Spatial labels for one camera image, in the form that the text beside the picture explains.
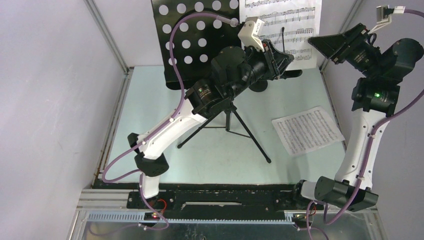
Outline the sheet music page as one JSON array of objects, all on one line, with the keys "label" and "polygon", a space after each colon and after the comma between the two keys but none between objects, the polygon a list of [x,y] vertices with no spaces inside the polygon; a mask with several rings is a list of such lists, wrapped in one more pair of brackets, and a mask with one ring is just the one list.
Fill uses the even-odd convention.
[{"label": "sheet music page", "polygon": [[271,123],[290,156],[304,155],[345,140],[322,106],[273,119]]},{"label": "sheet music page", "polygon": [[239,16],[263,21],[258,38],[271,40],[273,46],[294,56],[288,70],[317,67],[318,51],[308,39],[319,35],[322,13],[321,0],[241,0]]}]

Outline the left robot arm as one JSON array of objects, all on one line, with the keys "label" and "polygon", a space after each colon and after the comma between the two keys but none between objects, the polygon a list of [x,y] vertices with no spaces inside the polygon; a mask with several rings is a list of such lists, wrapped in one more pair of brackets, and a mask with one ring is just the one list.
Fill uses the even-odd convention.
[{"label": "left robot arm", "polygon": [[262,92],[268,81],[296,78],[303,72],[288,70],[292,54],[277,50],[270,40],[263,40],[263,50],[253,46],[227,46],[211,60],[211,72],[189,88],[182,105],[161,123],[144,134],[130,133],[129,145],[141,171],[138,201],[145,208],[158,202],[160,176],[169,169],[164,150],[188,130],[201,130],[221,112],[236,113],[234,98],[250,88]]}]

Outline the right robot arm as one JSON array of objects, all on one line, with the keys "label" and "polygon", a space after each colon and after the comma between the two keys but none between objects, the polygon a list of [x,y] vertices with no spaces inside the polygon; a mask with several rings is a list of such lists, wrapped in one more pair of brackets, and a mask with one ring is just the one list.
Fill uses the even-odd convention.
[{"label": "right robot arm", "polygon": [[334,178],[301,180],[291,204],[304,209],[311,201],[357,212],[373,207],[373,168],[385,129],[393,118],[400,83],[423,57],[424,48],[412,38],[401,38],[387,50],[375,46],[377,35],[359,23],[344,33],[311,37],[308,42],[335,64],[348,62],[362,73],[353,88],[353,125],[347,149]]}]

